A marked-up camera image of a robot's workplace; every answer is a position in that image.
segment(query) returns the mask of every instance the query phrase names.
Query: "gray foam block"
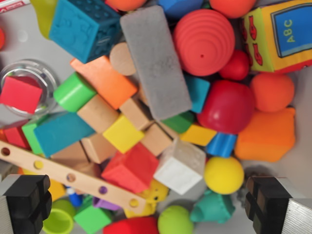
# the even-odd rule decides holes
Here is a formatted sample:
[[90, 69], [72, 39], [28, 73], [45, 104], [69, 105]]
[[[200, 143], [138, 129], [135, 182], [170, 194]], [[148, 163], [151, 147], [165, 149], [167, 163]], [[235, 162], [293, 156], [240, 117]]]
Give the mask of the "gray foam block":
[[163, 120], [192, 108], [190, 95], [160, 6], [120, 20], [153, 117]]

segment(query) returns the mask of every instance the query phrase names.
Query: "red foam block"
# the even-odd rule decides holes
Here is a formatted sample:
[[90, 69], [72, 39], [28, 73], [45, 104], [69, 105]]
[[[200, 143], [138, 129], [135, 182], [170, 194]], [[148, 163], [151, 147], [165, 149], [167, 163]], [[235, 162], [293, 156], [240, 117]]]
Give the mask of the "red foam block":
[[6, 77], [0, 103], [30, 114], [35, 113], [42, 89], [30, 77]]
[[139, 143], [125, 154], [117, 152], [101, 176], [112, 184], [140, 193], [149, 188], [157, 166], [155, 156]]

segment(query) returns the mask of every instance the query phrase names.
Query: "red ball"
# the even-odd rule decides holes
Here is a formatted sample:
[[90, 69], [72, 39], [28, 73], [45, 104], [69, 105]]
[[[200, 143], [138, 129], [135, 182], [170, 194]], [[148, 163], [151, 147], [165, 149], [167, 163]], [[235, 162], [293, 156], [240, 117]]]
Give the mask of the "red ball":
[[243, 80], [248, 73], [248, 55], [241, 50], [235, 50], [228, 64], [219, 71], [220, 76], [231, 80]]
[[219, 80], [213, 84], [197, 120], [217, 132], [238, 134], [249, 124], [253, 112], [254, 96], [248, 86]]

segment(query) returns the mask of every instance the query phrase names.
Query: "hole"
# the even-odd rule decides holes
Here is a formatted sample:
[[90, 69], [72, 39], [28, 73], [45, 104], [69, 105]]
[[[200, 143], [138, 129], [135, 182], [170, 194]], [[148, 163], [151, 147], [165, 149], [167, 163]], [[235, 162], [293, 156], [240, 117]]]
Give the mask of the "hole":
[[3, 156], [9, 156], [10, 155], [10, 150], [8, 149], [8, 148], [2, 148], [1, 149], [1, 154], [3, 155]]
[[37, 160], [34, 162], [34, 168], [36, 168], [37, 170], [41, 170], [43, 168], [43, 162]]
[[129, 204], [133, 208], [138, 207], [138, 201], [136, 199], [131, 199]]
[[72, 173], [69, 173], [66, 177], [69, 182], [74, 182], [76, 180], [76, 176]]
[[100, 189], [98, 191], [100, 194], [106, 194], [108, 192], [108, 190], [105, 186], [100, 187]]

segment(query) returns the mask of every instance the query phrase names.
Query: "green ball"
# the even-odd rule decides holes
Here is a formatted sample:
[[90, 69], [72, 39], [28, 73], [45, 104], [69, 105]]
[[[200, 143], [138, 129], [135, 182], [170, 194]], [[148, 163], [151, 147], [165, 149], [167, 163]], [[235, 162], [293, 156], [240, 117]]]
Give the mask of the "green ball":
[[192, 234], [194, 224], [185, 208], [170, 206], [161, 213], [158, 229], [160, 234]]

